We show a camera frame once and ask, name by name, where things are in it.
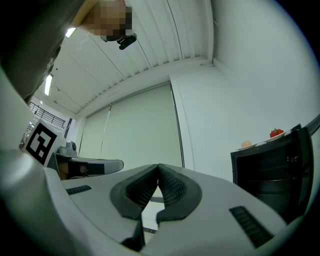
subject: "black vent grille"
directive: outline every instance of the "black vent grille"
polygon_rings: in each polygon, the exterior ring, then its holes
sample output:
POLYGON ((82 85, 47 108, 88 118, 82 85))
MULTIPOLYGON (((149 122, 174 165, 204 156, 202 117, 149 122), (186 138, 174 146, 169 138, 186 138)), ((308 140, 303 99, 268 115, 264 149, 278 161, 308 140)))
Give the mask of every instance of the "black vent grille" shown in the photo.
POLYGON ((84 186, 77 186, 77 187, 73 187, 73 188, 68 188, 66 189, 66 192, 69 194, 69 195, 73 195, 73 194, 78 194, 78 193, 81 193, 81 192, 84 192, 84 191, 88 191, 88 190, 91 190, 92 188, 88 185, 84 185, 84 186))
POLYGON ((229 211, 256 248, 273 237, 245 207, 238 206, 229 209, 229 211))

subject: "roller blind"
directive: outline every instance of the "roller blind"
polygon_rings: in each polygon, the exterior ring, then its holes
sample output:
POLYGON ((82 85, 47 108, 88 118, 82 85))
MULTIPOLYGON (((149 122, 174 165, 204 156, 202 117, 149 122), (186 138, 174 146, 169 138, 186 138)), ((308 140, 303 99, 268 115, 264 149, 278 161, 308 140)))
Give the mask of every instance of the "roller blind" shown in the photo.
POLYGON ((79 156, 82 158, 101 158, 101 146, 110 107, 88 117, 85 121, 79 156))
POLYGON ((148 164, 182 166, 176 112, 169 85, 112 105, 101 149, 128 170, 148 164))

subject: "railing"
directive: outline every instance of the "railing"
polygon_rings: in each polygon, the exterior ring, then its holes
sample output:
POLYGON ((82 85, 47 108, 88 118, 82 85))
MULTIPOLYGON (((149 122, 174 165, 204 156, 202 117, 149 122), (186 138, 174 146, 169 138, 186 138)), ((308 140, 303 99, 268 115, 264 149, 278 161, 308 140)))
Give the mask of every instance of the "railing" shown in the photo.
POLYGON ((56 117, 55 115, 50 114, 49 112, 45 111, 44 109, 42 109, 38 105, 34 104, 33 102, 30 102, 29 109, 36 116, 40 117, 41 119, 44 119, 44 120, 48 121, 49 123, 52 123, 52 124, 56 125, 58 127, 62 128, 64 126, 65 122, 66 122, 66 121, 62 120, 61 118, 56 117))

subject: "ceiling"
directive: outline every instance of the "ceiling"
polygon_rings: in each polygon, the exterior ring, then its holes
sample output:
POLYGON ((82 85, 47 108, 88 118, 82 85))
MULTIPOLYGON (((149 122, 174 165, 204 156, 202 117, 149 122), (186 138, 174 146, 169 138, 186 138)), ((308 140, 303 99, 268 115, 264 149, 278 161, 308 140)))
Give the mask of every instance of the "ceiling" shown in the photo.
MULTIPOLYGON (((106 43, 77 29, 65 38, 54 63, 49 98, 40 98, 59 105, 60 111, 78 114, 138 74, 196 57, 211 60, 210 0, 126 0, 126 4, 132 6, 137 41, 119 50, 117 42, 106 43)), ((37 94, 43 96, 43 91, 44 86, 37 94)))

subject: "black cabinet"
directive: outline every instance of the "black cabinet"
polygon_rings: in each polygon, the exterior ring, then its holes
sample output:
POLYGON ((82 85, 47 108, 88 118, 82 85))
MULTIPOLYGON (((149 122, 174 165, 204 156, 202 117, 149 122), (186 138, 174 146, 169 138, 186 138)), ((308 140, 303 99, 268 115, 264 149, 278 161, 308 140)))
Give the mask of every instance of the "black cabinet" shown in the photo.
POLYGON ((307 127, 267 144, 231 153, 233 183, 286 222, 306 211, 313 182, 313 149, 307 127))

